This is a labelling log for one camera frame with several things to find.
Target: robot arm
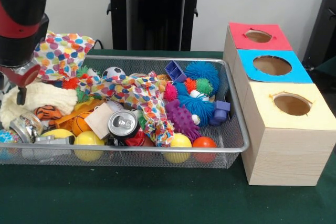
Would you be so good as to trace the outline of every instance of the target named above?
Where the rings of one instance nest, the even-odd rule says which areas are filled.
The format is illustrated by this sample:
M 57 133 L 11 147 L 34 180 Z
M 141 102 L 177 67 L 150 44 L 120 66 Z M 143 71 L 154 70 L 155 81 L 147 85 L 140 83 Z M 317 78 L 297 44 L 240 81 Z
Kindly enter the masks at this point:
M 46 36 L 45 7 L 46 0 L 0 0 L 0 72 L 19 87 L 18 104 L 25 103 L 25 86 L 39 72 L 32 59 L 36 45 Z

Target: yellow ball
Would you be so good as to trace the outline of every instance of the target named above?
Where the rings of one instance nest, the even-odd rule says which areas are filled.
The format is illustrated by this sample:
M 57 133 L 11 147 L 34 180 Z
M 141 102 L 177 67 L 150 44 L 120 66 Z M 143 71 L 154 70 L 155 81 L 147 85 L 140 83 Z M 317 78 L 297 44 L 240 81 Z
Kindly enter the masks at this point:
M 171 147 L 192 147 L 189 138 L 181 133 L 174 133 Z M 165 152 L 163 156 L 173 164 L 183 163 L 190 157 L 189 152 Z
M 97 137 L 93 131 L 80 133 L 74 142 L 75 145 L 105 145 L 105 142 Z M 74 150 L 75 155 L 82 161 L 96 161 L 103 155 L 103 151 Z
M 42 134 L 41 136 L 51 136 L 54 135 L 55 138 L 66 138 L 69 136 L 73 136 L 73 134 L 70 131 L 64 130 L 64 129 L 57 129 L 52 131 L 47 131 L 46 133 Z

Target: can pull tab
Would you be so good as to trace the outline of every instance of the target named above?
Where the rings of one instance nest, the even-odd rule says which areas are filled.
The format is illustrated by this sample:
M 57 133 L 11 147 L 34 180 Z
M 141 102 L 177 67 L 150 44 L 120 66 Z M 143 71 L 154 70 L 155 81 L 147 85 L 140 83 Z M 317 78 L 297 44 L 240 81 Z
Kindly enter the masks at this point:
M 114 122 L 114 126 L 121 127 L 124 129 L 130 129 L 131 127 L 133 127 L 131 120 L 124 119 L 121 116 L 117 117 L 117 120 L 115 120 Z

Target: green table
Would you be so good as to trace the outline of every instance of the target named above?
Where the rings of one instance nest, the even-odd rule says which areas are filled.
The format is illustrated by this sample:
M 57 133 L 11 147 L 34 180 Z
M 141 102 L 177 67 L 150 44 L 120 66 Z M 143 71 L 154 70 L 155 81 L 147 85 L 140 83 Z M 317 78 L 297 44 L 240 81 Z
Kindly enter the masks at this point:
M 100 50 L 92 54 L 155 55 Z M 228 170 L 2 165 L 0 174 L 1 224 L 336 221 L 334 154 L 316 187 L 248 186 L 240 157 Z

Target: metal basket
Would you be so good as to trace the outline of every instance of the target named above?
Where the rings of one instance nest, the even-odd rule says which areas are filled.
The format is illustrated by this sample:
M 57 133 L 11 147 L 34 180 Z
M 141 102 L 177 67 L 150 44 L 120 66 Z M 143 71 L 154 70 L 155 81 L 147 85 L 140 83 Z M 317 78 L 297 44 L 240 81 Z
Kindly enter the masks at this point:
M 224 61 L 217 59 L 87 56 L 84 65 L 100 72 L 115 66 L 123 69 L 126 74 L 149 73 L 152 70 L 157 74 L 162 74 L 165 73 L 164 67 L 171 60 L 175 60 L 183 69 L 192 61 L 211 62 L 217 68 L 221 84 L 216 100 L 230 102 L 232 109 L 229 120 L 218 127 L 202 127 L 201 134 L 214 139 L 218 148 L 0 144 L 0 164 L 229 168 L 239 153 L 248 148 L 249 137 L 231 72 Z M 79 150 L 86 150 L 82 151 L 82 156 L 90 158 L 90 156 L 98 154 L 101 157 L 95 161 L 86 162 L 75 155 L 75 152 Z M 24 153 L 33 153 L 36 158 L 26 158 Z M 174 164 L 166 160 L 164 153 L 171 153 L 177 157 L 190 153 L 190 157 L 183 163 Z M 201 153 L 204 157 L 215 155 L 215 159 L 210 163 L 199 162 L 199 159 L 195 158 L 196 153 Z

